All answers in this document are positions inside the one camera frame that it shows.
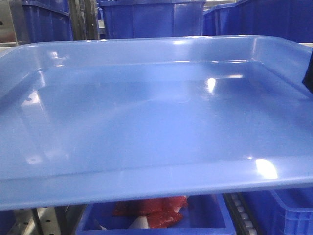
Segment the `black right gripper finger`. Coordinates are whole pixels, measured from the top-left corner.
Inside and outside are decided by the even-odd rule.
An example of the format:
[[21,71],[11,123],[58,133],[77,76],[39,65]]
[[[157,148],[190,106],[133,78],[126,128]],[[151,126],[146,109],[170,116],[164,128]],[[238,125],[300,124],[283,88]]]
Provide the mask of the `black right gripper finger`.
[[310,61],[302,83],[306,89],[313,94],[313,52],[311,53]]

